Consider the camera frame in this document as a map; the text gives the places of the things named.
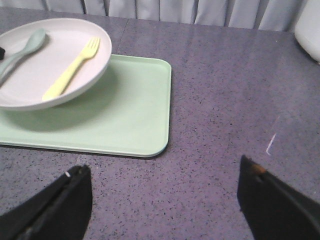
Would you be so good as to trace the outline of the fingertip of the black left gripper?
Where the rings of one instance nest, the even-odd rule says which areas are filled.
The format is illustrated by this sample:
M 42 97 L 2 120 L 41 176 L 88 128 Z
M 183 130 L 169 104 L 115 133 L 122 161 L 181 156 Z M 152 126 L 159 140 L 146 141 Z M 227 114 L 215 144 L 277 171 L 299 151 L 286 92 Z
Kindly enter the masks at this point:
M 5 57 L 6 50 L 0 47 L 0 60 L 2 61 Z

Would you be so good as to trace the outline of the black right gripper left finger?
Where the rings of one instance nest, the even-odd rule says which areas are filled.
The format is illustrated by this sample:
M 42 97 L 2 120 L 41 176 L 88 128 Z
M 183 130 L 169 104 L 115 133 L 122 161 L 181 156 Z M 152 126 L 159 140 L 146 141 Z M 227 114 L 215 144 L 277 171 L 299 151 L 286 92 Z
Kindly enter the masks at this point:
M 0 217 L 2 240 L 81 240 L 93 204 L 91 170 L 73 166 Z

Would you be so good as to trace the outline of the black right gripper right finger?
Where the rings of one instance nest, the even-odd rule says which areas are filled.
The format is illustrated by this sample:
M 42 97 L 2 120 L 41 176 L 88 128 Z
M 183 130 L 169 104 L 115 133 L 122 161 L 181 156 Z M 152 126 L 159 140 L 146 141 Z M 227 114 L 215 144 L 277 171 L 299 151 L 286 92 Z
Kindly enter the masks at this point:
M 240 159 L 237 199 L 256 240 L 318 240 L 320 205 L 258 163 Z

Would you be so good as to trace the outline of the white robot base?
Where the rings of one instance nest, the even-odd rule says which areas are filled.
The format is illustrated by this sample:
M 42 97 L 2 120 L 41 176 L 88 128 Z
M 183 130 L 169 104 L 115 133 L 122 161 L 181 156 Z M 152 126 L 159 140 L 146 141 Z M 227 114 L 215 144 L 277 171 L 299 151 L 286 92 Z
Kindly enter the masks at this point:
M 300 46 L 320 62 L 320 0 L 308 0 L 295 25 L 294 35 Z

